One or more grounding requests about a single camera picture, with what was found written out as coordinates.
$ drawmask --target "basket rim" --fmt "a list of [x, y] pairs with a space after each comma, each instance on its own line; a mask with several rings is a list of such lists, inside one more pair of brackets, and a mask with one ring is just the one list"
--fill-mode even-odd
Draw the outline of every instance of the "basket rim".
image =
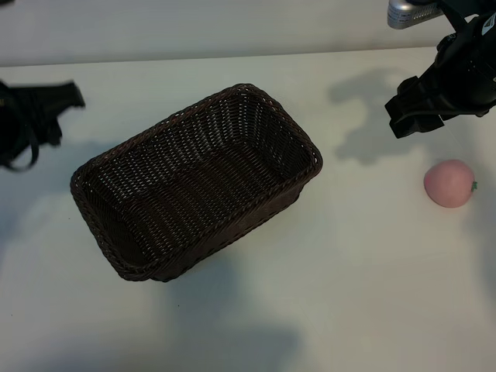
[[[118, 248], [111, 243], [108, 239], [108, 233], [103, 228], [102, 222], [99, 220], [98, 214], [95, 213], [91, 204], [88, 202], [88, 197], [84, 192], [82, 186], [79, 184], [84, 180], [86, 176], [92, 173], [100, 165], [112, 161], [116, 157], [125, 155], [130, 150], [136, 148], [144, 141], [151, 137], [154, 137], [160, 132], [177, 125], [179, 122], [188, 119], [189, 117], [195, 115], [215, 103], [239, 94], [246, 92], [260, 98], [264, 103], [268, 104], [279, 116], [282, 116], [285, 124], [294, 132], [295, 137], [303, 143], [303, 148], [308, 153], [312, 159], [312, 163], [309, 164], [304, 170], [296, 174], [294, 177], [286, 180], [281, 184], [273, 186], [269, 191], [256, 197], [250, 203], [244, 205], [233, 211], [230, 215], [226, 216], [222, 221], [219, 221], [215, 225], [209, 226], [207, 229], [203, 230], [197, 236], [194, 236], [185, 243], [187, 249], [183, 250], [181, 255], [176, 256], [173, 260], [167, 260], [166, 257], [158, 257], [154, 261], [145, 263], [144, 265], [135, 265], [125, 260], [119, 252]], [[90, 159], [88, 162], [80, 166], [73, 174], [71, 178], [71, 194], [81, 211], [83, 219], [88, 224], [91, 232], [95, 236], [97, 244], [100, 246], [104, 256], [108, 259], [111, 265], [119, 273], [120, 276], [128, 280], [134, 281], [144, 281], [150, 279], [159, 271], [163, 270], [165, 266], [174, 264], [177, 260], [180, 260], [187, 252], [195, 249], [197, 246], [203, 244], [204, 240], [213, 234], [223, 230], [228, 229], [233, 223], [239, 221], [239, 218], [252, 213], [261, 205], [265, 204], [283, 194], [294, 187], [303, 186], [309, 182], [314, 176], [316, 176], [322, 169], [322, 155], [310, 140], [308, 135], [303, 131], [303, 129], [293, 120], [292, 117], [283, 109], [281, 104], [270, 97], [265, 91], [257, 88], [252, 84], [242, 83], [236, 84], [230, 88], [226, 88], [218, 93], [208, 96], [201, 101], [180, 110], [168, 118], [161, 120], [156, 125], [149, 129], [145, 129], [143, 132], [131, 137], [127, 141], [105, 151], [104, 153]]]

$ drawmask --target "black strap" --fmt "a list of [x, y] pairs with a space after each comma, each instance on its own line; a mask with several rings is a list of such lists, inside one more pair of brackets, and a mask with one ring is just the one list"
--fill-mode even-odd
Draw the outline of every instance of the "black strap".
[[31, 161], [23, 167], [15, 167], [10, 162], [2, 164], [4, 167], [6, 167], [7, 169], [13, 172], [23, 172], [32, 168], [33, 165], [36, 164], [36, 162], [38, 161], [38, 156], [40, 155], [40, 144], [36, 139], [36, 135], [34, 134], [33, 129], [25, 125], [24, 130], [26, 132], [26, 137], [29, 141], [29, 146], [31, 147]]

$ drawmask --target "pink ball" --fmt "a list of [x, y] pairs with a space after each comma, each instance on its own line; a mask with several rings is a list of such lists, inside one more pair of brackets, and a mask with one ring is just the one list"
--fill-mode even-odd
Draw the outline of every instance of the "pink ball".
[[427, 195], [447, 208], [461, 207], [477, 187], [473, 171], [460, 160], [447, 160], [432, 167], [424, 178]]

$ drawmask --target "white surface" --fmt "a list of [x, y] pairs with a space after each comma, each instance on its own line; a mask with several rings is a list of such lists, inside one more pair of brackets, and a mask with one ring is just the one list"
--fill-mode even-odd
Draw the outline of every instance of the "white surface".
[[[434, 56], [0, 69], [11, 83], [73, 78], [88, 103], [61, 118], [63, 146], [33, 171], [0, 172], [0, 370], [493, 371], [496, 112], [399, 140], [383, 107]], [[71, 174], [238, 82], [282, 103], [321, 150], [322, 173], [287, 211], [180, 279], [120, 279], [72, 201]], [[480, 182], [457, 210], [422, 187], [450, 158]]]
[[388, 0], [17, 0], [0, 9], [0, 65], [430, 47], [443, 17], [388, 28]]

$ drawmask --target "wicker basket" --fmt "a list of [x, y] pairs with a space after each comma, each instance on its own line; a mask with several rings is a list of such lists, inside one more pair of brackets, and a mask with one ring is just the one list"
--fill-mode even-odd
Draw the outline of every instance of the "wicker basket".
[[279, 103], [238, 84], [88, 161], [71, 192], [129, 281], [169, 281], [294, 203], [320, 152]]

